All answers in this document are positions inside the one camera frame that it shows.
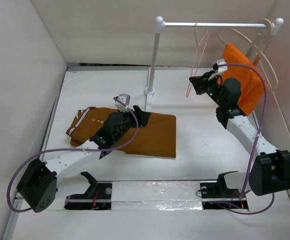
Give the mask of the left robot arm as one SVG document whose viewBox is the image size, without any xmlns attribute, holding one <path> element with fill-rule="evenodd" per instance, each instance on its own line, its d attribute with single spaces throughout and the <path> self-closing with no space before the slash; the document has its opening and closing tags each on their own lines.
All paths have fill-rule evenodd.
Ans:
<svg viewBox="0 0 290 240">
<path fill-rule="evenodd" d="M 112 151 L 124 146 L 119 140 L 131 129 L 138 130 L 147 125 L 151 113 L 134 105 L 132 109 L 111 113 L 94 136 L 77 148 L 63 148 L 63 155 L 43 162 L 35 156 L 27 162 L 17 191 L 29 205 L 29 209 L 40 213 L 55 200 L 58 183 L 84 165 L 104 158 Z"/>
</svg>

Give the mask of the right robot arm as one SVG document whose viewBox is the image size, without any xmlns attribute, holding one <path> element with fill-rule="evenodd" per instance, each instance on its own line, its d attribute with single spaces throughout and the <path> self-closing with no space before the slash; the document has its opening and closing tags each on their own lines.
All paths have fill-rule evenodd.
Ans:
<svg viewBox="0 0 290 240">
<path fill-rule="evenodd" d="M 224 180 L 216 184 L 216 191 L 228 197 L 234 189 L 257 196 L 290 189 L 290 152 L 279 150 L 268 142 L 250 123 L 238 101 L 241 84 L 235 78 L 222 77 L 213 71 L 202 76 L 191 76 L 190 83 L 197 95 L 207 94 L 216 104 L 216 117 L 222 126 L 240 142 L 249 154 L 248 169 L 224 174 Z"/>
</svg>

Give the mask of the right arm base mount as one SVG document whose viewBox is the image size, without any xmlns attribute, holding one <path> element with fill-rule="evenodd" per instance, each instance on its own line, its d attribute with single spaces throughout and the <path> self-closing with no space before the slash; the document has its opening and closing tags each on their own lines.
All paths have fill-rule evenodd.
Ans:
<svg viewBox="0 0 290 240">
<path fill-rule="evenodd" d="M 229 189 L 225 182 L 225 175 L 230 172 L 220 173 L 215 180 L 204 180 L 199 184 L 196 196 L 202 200 L 204 210 L 248 210 L 247 200 L 239 199 L 238 189 Z"/>
</svg>

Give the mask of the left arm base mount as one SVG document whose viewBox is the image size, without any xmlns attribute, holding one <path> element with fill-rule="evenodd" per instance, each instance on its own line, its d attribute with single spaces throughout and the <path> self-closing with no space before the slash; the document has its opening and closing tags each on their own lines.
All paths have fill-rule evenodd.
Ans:
<svg viewBox="0 0 290 240">
<path fill-rule="evenodd" d="M 68 195 L 65 198 L 64 208 L 71 211 L 92 210 L 104 211 L 112 209 L 112 181 L 97 181 L 90 173 L 83 171 L 89 186 L 84 193 Z"/>
</svg>

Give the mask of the brown trousers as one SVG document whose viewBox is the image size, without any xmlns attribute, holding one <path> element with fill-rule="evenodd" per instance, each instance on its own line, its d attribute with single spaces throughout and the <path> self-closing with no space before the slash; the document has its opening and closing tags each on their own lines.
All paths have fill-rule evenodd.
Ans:
<svg viewBox="0 0 290 240">
<path fill-rule="evenodd" d="M 66 134 L 70 145 L 78 147 L 103 126 L 109 114 L 116 110 L 107 107 L 79 109 Z M 152 112 L 145 127 L 140 127 L 134 140 L 120 149 L 128 155 L 175 158 L 177 155 L 177 118 L 174 115 Z"/>
</svg>

